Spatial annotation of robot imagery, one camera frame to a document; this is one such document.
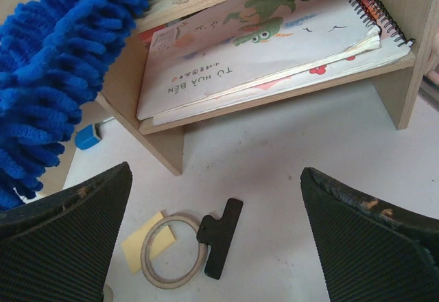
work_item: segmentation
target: sketchbook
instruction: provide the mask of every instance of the sketchbook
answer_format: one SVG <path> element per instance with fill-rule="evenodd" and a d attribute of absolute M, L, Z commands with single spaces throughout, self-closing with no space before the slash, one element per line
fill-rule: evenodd
<path fill-rule="evenodd" d="M 398 27 L 396 22 L 389 15 L 379 0 L 357 0 L 367 6 L 370 13 L 376 18 L 378 25 L 382 29 L 381 48 L 347 58 L 328 65 L 313 68 L 307 72 L 299 73 L 280 80 L 274 80 L 266 84 L 261 84 L 248 88 L 236 93 L 230 93 L 222 97 L 206 100 L 171 109 L 154 116 L 154 125 L 166 124 L 167 122 L 176 121 L 208 113 L 220 108 L 226 108 L 269 97 L 279 93 L 292 91 L 294 89 L 319 84 L 336 78 L 349 76 L 354 73 L 366 71 L 375 67 L 388 65 L 410 52 L 412 40 L 407 40 L 404 33 Z"/>
<path fill-rule="evenodd" d="M 154 34 L 137 117 L 204 102 L 380 47 L 352 0 L 229 0 Z"/>

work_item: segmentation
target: blue eraser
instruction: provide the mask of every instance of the blue eraser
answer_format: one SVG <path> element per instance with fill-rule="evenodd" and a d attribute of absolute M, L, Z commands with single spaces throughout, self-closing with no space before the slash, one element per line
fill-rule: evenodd
<path fill-rule="evenodd" d="M 75 145 L 78 149 L 87 150 L 101 141 L 95 125 L 88 125 L 75 136 Z"/>

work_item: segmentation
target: spiral binding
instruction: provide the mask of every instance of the spiral binding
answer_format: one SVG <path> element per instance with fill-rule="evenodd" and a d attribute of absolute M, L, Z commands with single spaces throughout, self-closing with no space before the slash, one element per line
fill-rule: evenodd
<path fill-rule="evenodd" d="M 373 8 L 371 15 L 374 17 L 378 17 L 377 18 L 378 21 L 380 21 L 383 24 L 383 29 L 385 29 L 386 32 L 390 34 L 390 38 L 394 38 L 394 42 L 396 43 L 401 40 L 403 41 L 402 43 L 399 43 L 398 47 L 404 44 L 408 44 L 409 46 L 413 45 L 415 40 L 407 39 L 405 37 L 401 28 L 398 26 L 396 21 L 392 18 L 392 16 L 389 14 L 389 12 L 386 10 L 386 8 L 384 7 L 383 3 L 380 0 L 365 0 L 365 1 L 367 2 L 367 5 L 369 7 Z"/>
<path fill-rule="evenodd" d="M 349 0 L 349 3 L 354 7 L 354 11 L 360 15 L 360 19 L 363 20 L 363 23 L 366 24 L 366 27 L 370 27 L 372 25 L 377 25 L 377 21 L 375 20 L 372 13 L 370 13 L 369 9 L 361 0 Z"/>

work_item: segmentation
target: cartoon eye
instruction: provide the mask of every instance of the cartoon eye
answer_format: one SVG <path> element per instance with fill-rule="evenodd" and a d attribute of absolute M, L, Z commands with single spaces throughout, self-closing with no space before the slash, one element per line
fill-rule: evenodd
<path fill-rule="evenodd" d="M 270 33 L 268 33 L 267 31 L 264 31 L 259 35 L 259 37 L 261 39 L 268 39 L 269 36 L 270 36 Z"/>

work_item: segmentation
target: ribbed black surface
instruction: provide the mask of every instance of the ribbed black surface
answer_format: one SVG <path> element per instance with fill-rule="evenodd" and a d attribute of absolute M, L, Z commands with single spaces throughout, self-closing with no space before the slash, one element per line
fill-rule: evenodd
<path fill-rule="evenodd" d="M 335 198 L 305 169 L 302 196 L 332 301 L 439 301 L 439 275 L 426 248 Z"/>
<path fill-rule="evenodd" d="M 0 237 L 0 301 L 101 301 L 131 183 L 119 165 L 69 189 L 75 203 L 58 215 Z"/>

